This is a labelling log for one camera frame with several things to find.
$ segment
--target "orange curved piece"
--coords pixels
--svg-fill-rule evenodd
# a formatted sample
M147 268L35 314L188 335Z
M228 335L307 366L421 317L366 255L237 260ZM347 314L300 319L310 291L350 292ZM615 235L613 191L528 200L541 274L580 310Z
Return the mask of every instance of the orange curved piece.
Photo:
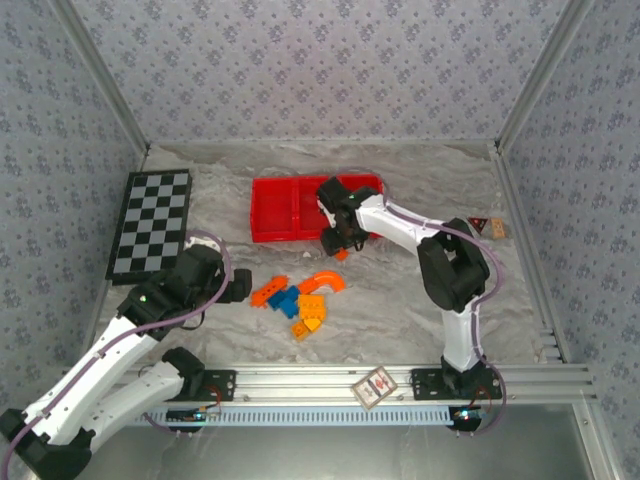
M264 287L251 294L250 305L252 307L266 308L267 300L269 300L276 292L286 287L288 282L289 277L285 275L277 275L273 277Z
M304 282L298 284L298 290L300 290L301 295L308 295L318 288L320 288L320 285L318 285L318 282L316 282L316 279L313 277L309 277Z
M318 272L313 276L313 279L318 284L318 287L321 287L322 285L329 285L334 292L339 292L347 288L342 277L331 270Z

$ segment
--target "blue toy block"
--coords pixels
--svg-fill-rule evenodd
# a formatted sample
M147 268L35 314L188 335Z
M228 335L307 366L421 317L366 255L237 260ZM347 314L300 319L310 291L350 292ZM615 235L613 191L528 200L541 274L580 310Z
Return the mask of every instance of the blue toy block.
M271 295L271 297L269 297L269 299L267 300L267 303L271 308L273 308L274 310L277 310L280 303L286 298L287 298L287 295L284 293L284 291L278 290L276 293Z
M299 308L296 305L295 300L291 300L290 298L285 298L280 302L278 308L282 310L282 312L287 316L287 318L291 319L298 314Z
M300 290L298 290L298 287L296 286L287 288L287 291L284 293L287 298L291 299L293 302L296 302L300 296Z

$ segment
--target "orange toy block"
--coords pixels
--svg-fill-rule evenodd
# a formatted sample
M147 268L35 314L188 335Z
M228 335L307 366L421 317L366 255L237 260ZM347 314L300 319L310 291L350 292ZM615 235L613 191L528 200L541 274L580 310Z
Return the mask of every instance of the orange toy block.
M344 248L341 248L340 251L338 251L338 253L334 255L334 257L340 262L344 262L348 256L349 252L347 252Z
M311 331L304 323L302 323L302 321L299 321L298 323L291 326L291 333L293 333L293 336L296 338L296 340L301 342L302 340L307 338L307 336L309 336Z
M322 295L300 295L298 297L300 319L309 330L316 331L327 316Z
M298 297L298 307L300 310L324 309L324 296L322 295L300 295Z
M267 308L267 300L269 300L274 293L285 288L288 282L289 278L287 276L276 275L264 287L251 294L250 305L252 307Z
M304 318L302 322L311 332L315 332L322 325L322 320L315 317Z

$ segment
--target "toy block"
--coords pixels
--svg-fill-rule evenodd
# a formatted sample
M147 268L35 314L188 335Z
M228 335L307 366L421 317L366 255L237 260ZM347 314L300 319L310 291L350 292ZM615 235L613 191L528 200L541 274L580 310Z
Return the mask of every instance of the toy block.
M311 332L306 327L306 325L302 323L302 321L300 321L291 326L291 333L293 333L293 336L296 338L296 340L301 342L302 340L307 338Z
M300 307L300 309L324 308L324 296L300 295L298 297L298 307Z
M349 252L347 252L344 248L341 248L338 253L334 255L334 257L340 262L344 262L348 256Z
M308 295L309 293L320 288L320 285L318 285L318 282L316 282L313 277L309 277L304 282L298 284L297 288L302 295Z
M276 292L285 288L288 282L289 278L284 275L277 275L273 277L264 287L251 294L250 305L252 307L266 308L269 298L271 298Z
M271 297L269 297L269 300L267 300L267 303L271 308L273 308L274 310L277 310L280 304L282 303L282 301L286 298L287 298L287 295L284 293L284 290L278 290Z
M287 291L285 292L285 294L287 295L287 298L290 298L295 302L298 300L298 297L300 296L300 290L298 289L298 287L294 285L287 288Z
M327 311L324 308L314 308L314 309L303 309L300 310L300 320L302 320L305 325L308 322L324 322L324 319L327 317Z
M306 317L302 320L302 323L304 323L309 331L315 332L322 325L322 320L318 317Z
M289 319L295 317L299 311L295 300L291 300L290 298L286 298L286 297L284 300L280 302L280 305L278 305L278 308L282 310L282 313L284 313Z
M308 295L323 285L330 286L334 292L339 292L346 288L346 284L340 275L330 270L324 270L298 284L298 290L300 290L301 294Z
M322 272L318 272L313 276L313 279L316 281L318 286L329 285L334 292L339 292L344 290L347 285L344 283L344 280L340 275L336 272L332 272L330 270L324 270Z

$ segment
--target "cable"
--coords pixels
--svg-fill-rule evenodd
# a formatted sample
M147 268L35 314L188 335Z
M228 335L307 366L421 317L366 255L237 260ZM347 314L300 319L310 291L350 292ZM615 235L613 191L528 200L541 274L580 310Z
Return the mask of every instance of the cable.
M180 328L180 330L186 330L187 332L193 332L194 330L199 329L202 324L204 323L204 312L202 312L202 316L200 317L200 323L198 323L198 325L194 325L193 327L185 327L184 325L182 325Z
M140 370L138 370L138 378L142 376L142 370L144 370L145 368L153 367L154 365L155 363L150 363L148 365L143 365L142 367L140 367Z
M389 184L385 181L384 178L378 175L378 173L376 173L374 170L364 168L364 167L346 167L346 168L339 169L336 175L340 173L350 172L350 171L360 171L360 172L370 173L372 175L375 175L376 178L378 178L380 182L382 182L382 185L384 187L382 190L382 204L392 215L396 216L401 220L406 220L407 222L413 223L414 225L417 225L419 227L430 228L432 230L438 230L441 232L448 233L449 235L455 235L457 237L460 237L463 240L466 240L467 242L475 245L480 250L482 250L482 252L486 254L487 257L489 257L489 259L491 260L491 263L493 263L493 266L495 267L495 270L496 270L495 285L488 293L485 293L482 297L476 298L471 303L471 340L473 342L473 352L476 354L478 361L480 361L485 367L491 369L491 371L498 378L498 382L500 383L500 388L502 389L502 404L501 404L500 410L498 411L498 414L492 419L491 423L489 423L489 425L484 427L482 430L479 430L477 432L459 432L459 433L462 433L463 435L467 435L467 436L472 436L472 435L481 435L493 430L496 427L496 425L498 425L498 423L500 422L500 420L502 419L505 413L505 409L507 406L507 385L504 381L502 373L500 373L500 371L496 368L496 366L493 365L491 362L489 362L482 355L482 352L480 352L480 341L478 339L477 331L478 331L478 309L480 308L480 305L490 300L491 298L493 298L498 293L498 291L500 290L500 288L504 283L504 272L502 270L502 265L500 264L500 260L498 260L498 257L493 252L493 250L491 250L483 242L480 242L479 240L475 239L471 235L467 235L464 232L446 227L444 225L425 222L424 219L419 219L416 217L412 217L410 215L406 215L402 212L399 212L395 208L393 208L393 205L389 204L389 197L391 196L391 189L389 188Z
M1 472L2 472L2 480L9 480L9 461L11 460L11 455L13 455L13 452L15 451L17 445L22 441L24 436L27 433L29 433L33 429L33 427L35 427L44 417L46 417L47 415L49 415L51 413L51 411L56 407L56 405L58 405L62 401L62 399L71 391L71 389L74 387L74 385L76 383L78 383L78 381L91 369L91 367L98 360L103 358L105 356L105 354L111 348L113 348L115 345L117 345L120 341L122 341L125 338L127 338L129 335L133 335L135 333L147 332L149 330L154 330L156 328L169 327L169 326L176 325L178 323L184 322L185 320L188 320L191 317L195 317L196 315L200 315L207 308L209 308L211 305L213 305L218 300L218 298L220 298L220 296L224 293L224 291L227 288L227 285L229 283L230 277L231 277L231 257L229 256L229 252L227 250L227 247L226 247L225 243L220 238L218 238L215 235L213 235L212 233L205 232L204 230L192 230L192 231L187 232L187 237L188 238L191 238L191 237L194 237L194 236L207 237L210 240L213 240L218 245L218 247L220 248L220 253L222 253L222 260L224 262L224 278L222 279L222 285L220 285L220 288L218 289L218 291L213 295L213 297L211 297L211 299L208 302L206 302L204 305L196 308L192 312L186 313L184 315L180 315L179 317L176 317L176 318L170 318L170 319L167 319L167 320L161 320L159 322L150 323L148 325L143 325L143 326L140 326L140 327L132 328L131 330L128 330L128 331L126 331L124 333L121 333L120 335L115 337L113 340L108 342L100 350L98 350L96 352L97 355L91 357L87 361L87 363L84 364L84 366L78 371L78 373L76 373L76 375L69 381L69 383L67 383L60 390L60 392L51 400L51 402L46 407L44 407L42 409L42 411L40 412L40 415L34 417L33 420L31 420L27 425L25 425L24 428L22 430L20 430L18 432L18 434L13 438L13 440L9 444L9 448L7 449L7 451L6 451L5 455L4 455L4 458L2 459L2 470L1 470ZM151 419L151 417L149 417L147 415L145 417L145 419L147 421L149 421L149 419ZM149 423L151 423L153 425L156 422L153 422L153 419L151 419L151 421ZM156 425L161 430L164 430L164 428L161 425L158 425L157 423L156 423Z
M491 394L489 393L489 390L487 390L486 388L484 388L482 385L480 385L478 388L476 388L476 393L473 395L473 400L471 400L471 403L469 405L467 405L467 408L471 408L475 405L476 400L478 400L478 394L479 393L484 393L487 398L489 399L489 409L487 410L487 413L491 412L491 407L493 406L493 399L491 398Z
M216 395L216 406L218 407L218 415L222 415L222 392L215 385L205 385L204 388Z

